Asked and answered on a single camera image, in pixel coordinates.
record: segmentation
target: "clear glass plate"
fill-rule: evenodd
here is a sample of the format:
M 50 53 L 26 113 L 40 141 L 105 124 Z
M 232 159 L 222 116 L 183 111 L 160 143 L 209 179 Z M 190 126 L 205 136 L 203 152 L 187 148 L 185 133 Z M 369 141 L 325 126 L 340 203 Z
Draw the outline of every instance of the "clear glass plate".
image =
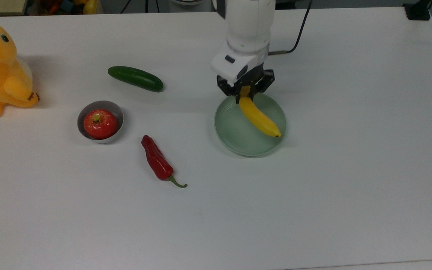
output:
M 236 154 L 257 157 L 269 154 L 283 140 L 286 117 L 283 109 L 265 94 L 256 94 L 254 104 L 278 126 L 281 137 L 270 137 L 259 131 L 242 113 L 236 98 L 227 97 L 216 110 L 214 127 L 223 144 Z

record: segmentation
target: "apple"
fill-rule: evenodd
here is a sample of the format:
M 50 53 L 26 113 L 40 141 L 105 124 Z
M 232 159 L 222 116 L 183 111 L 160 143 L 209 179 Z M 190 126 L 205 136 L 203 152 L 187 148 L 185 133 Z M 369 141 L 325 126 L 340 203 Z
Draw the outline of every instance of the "apple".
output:
M 103 140 L 118 131 L 118 121 L 110 111 L 95 109 L 84 117 L 84 130 L 91 138 Z

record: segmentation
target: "silver bowl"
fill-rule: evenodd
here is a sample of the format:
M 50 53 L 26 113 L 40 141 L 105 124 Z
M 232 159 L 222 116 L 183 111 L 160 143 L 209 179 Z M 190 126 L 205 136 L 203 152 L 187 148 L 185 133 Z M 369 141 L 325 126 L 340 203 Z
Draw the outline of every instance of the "silver bowl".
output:
M 86 133 L 86 130 L 84 130 L 84 118 L 85 116 L 96 109 L 105 109 L 110 111 L 115 117 L 116 120 L 118 121 L 118 130 L 116 131 L 116 133 L 106 139 L 103 140 L 96 140 L 91 138 L 88 133 Z M 106 101 L 106 100 L 101 100 L 101 101 L 96 101 L 93 102 L 91 104 L 89 104 L 88 106 L 86 106 L 80 113 L 78 116 L 78 129 L 79 132 L 86 138 L 88 138 L 91 141 L 94 141 L 98 144 L 107 144 L 110 142 L 113 142 L 115 139 L 117 139 L 119 137 L 119 135 L 121 134 L 121 128 L 123 125 L 123 121 L 125 120 L 125 116 L 123 115 L 123 111 L 121 110 L 120 106 L 116 105 L 115 103 L 111 102 L 111 101 Z

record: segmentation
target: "green cucumber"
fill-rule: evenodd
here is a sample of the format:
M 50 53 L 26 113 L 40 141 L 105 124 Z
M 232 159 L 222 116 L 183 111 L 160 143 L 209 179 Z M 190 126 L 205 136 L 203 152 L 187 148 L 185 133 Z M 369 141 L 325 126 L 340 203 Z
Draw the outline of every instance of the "green cucumber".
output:
M 149 91 L 161 92 L 164 88 L 163 82 L 158 77 L 137 68 L 125 66 L 110 67 L 108 74 L 120 81 Z

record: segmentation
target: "banana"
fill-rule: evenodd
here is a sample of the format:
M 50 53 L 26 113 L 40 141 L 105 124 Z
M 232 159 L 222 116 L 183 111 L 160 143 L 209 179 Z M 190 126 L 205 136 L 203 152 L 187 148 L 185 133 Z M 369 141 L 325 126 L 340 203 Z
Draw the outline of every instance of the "banana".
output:
M 278 126 L 262 113 L 249 97 L 249 86 L 242 87 L 240 92 L 240 108 L 246 118 L 261 132 L 271 137 L 281 137 Z

